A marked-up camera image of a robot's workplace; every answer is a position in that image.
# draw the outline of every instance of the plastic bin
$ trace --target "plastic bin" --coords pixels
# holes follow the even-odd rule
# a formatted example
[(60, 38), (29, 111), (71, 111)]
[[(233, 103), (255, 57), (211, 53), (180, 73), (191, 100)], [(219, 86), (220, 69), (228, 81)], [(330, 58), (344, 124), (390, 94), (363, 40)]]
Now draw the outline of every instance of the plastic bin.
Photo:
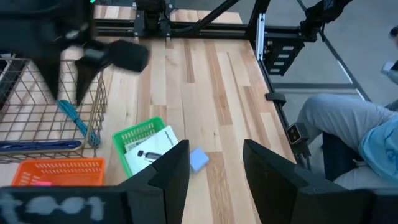
[(153, 135), (165, 128), (165, 124), (160, 117), (151, 118), (141, 124), (122, 130), (118, 133), (113, 134), (113, 144), (118, 152), (120, 161), (122, 162), (123, 169), (127, 174), (127, 177), (131, 177), (132, 173), (124, 158), (126, 153), (125, 145), (138, 141), (144, 137)]
[(19, 164), (12, 185), (30, 186), (45, 181), (55, 186), (101, 186), (104, 165), (103, 158), (28, 159)]

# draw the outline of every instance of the pink object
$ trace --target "pink object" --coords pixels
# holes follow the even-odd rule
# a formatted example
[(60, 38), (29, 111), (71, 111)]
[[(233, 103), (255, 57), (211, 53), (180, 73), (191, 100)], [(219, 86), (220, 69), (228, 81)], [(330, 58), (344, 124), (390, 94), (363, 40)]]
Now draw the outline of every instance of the pink object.
[(51, 186), (52, 183), (48, 181), (36, 181), (35, 186)]

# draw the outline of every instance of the blue sponge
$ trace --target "blue sponge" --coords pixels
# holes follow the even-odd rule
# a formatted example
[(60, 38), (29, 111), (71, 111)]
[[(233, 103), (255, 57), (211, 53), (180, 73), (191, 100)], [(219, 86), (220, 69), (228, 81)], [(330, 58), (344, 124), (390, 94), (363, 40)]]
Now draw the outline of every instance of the blue sponge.
[(200, 147), (191, 152), (190, 163), (194, 172), (198, 172), (209, 161), (209, 157), (200, 150)]

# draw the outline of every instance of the metal wire basket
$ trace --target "metal wire basket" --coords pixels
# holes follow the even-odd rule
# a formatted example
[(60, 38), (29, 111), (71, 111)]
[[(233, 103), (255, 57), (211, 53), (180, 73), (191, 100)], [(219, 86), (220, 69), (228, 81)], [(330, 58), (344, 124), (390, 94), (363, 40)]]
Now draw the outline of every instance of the metal wire basket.
[[(73, 60), (63, 60), (58, 99), (74, 104), (75, 93), (76, 69)], [(1, 149), (0, 163), (20, 162), (28, 158), (96, 157), (98, 146), (90, 146), (88, 142), (92, 132), (100, 138), (106, 104), (101, 72), (93, 80), (82, 105), (75, 108), (88, 127), (86, 136), (83, 136), (76, 124), (57, 106), (40, 72), (29, 59), (0, 57), (0, 142), (82, 142), (74, 149)]]

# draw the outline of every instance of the light blue shirt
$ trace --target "light blue shirt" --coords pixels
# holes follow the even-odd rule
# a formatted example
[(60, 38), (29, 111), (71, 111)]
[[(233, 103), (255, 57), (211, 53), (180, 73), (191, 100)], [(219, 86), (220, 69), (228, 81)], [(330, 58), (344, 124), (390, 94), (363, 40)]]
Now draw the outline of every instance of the light blue shirt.
[(398, 116), (370, 130), (359, 154), (378, 175), (398, 184)]

